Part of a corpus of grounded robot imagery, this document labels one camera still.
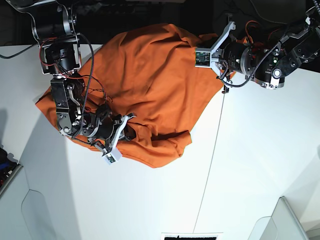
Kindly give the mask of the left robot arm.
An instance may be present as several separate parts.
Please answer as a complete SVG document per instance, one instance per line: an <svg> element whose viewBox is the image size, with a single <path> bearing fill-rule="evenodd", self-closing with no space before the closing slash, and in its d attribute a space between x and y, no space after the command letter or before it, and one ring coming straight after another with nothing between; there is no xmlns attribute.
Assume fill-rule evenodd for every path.
<svg viewBox="0 0 320 240"><path fill-rule="evenodd" d="M303 21L266 30L259 22L249 20L242 40L233 35L235 30L236 23L230 20L209 49L196 50L196 65L203 63L212 69L225 91L242 88L250 81L269 90L282 88L286 77L320 57L317 0Z"/></svg>

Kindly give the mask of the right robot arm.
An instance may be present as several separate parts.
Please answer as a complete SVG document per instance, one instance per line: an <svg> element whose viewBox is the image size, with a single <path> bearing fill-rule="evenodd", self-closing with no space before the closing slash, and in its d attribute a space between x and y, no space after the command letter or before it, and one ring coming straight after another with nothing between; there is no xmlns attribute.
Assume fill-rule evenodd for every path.
<svg viewBox="0 0 320 240"><path fill-rule="evenodd" d="M82 66L80 38L76 31L73 0L9 0L16 11L31 16L31 29L39 45L42 72L52 75L51 95L55 103L57 128L72 140L86 138L84 144L104 154L116 148L118 141L131 141L135 131L127 125L135 115L117 115L107 100L92 112L86 107L94 70L88 81L78 73Z"/></svg>

